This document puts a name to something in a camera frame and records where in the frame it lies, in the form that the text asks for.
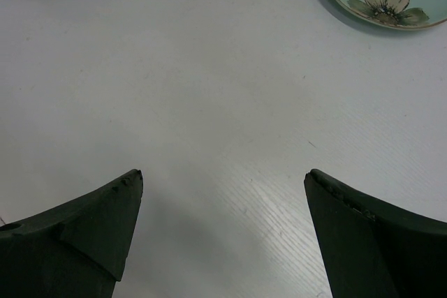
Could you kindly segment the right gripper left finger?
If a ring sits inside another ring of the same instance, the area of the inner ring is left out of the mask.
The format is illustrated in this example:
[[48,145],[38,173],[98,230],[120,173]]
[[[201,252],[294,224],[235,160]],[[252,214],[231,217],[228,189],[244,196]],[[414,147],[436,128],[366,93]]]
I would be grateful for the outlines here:
[[142,172],[1,226],[2,297],[111,297],[124,274]]

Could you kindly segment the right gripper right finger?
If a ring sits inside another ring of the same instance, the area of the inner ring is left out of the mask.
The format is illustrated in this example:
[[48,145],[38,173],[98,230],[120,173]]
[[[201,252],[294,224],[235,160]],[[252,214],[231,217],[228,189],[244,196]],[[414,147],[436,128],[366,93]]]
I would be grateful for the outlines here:
[[446,223],[313,169],[305,193],[333,297],[445,297]]

